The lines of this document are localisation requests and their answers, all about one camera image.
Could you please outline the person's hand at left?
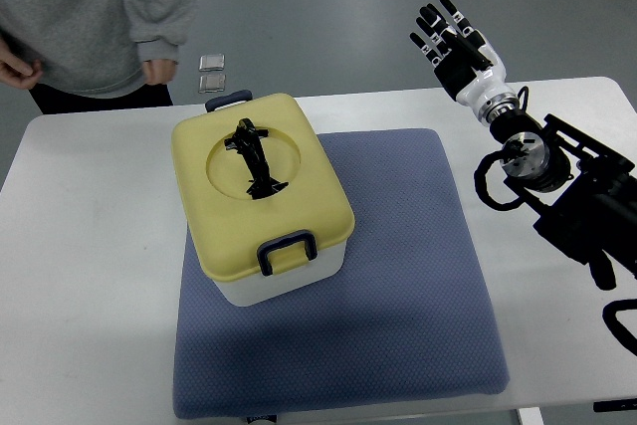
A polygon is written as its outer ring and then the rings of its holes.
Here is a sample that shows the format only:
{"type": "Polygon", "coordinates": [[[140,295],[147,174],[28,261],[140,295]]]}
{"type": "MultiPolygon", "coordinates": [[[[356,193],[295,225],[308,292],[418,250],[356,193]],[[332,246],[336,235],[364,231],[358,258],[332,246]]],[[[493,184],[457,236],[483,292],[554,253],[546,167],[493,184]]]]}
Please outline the person's hand at left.
{"type": "Polygon", "coordinates": [[[1,39],[1,83],[18,90],[32,89],[44,74],[40,60],[32,63],[17,57],[9,45],[1,39]]]}

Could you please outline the person's hand at centre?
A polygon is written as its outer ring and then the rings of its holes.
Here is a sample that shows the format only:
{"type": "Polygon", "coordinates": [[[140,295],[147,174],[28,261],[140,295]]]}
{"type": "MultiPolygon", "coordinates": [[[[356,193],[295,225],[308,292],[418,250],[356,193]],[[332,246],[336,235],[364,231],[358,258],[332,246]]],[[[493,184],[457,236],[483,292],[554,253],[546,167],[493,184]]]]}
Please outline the person's hand at centre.
{"type": "Polygon", "coordinates": [[[144,83],[149,86],[168,85],[173,81],[178,63],[170,59],[153,59],[141,63],[144,83]]]}

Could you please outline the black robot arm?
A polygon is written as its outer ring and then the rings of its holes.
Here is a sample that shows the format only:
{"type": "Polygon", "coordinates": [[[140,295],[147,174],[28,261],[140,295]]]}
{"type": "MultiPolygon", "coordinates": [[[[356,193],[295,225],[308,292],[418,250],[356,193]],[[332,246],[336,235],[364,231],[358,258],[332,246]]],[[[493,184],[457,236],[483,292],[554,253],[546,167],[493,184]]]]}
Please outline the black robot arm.
{"type": "Polygon", "coordinates": [[[527,205],[537,233],[610,291],[614,262],[636,270],[634,165],[552,114],[538,123],[527,113],[528,96],[522,88],[487,102],[484,119],[501,148],[479,163],[476,193],[496,211],[527,205]]]}

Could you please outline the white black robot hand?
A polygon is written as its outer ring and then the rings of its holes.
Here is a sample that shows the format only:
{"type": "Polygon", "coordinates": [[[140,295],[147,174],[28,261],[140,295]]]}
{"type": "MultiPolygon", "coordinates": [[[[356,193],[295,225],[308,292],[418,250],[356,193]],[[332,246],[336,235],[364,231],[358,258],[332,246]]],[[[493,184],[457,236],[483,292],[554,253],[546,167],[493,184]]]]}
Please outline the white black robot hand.
{"type": "Polygon", "coordinates": [[[419,10],[410,40],[430,63],[447,95],[471,109],[479,122],[521,106],[507,84],[506,67],[487,38],[474,28],[451,0],[439,0],[419,10]]]}

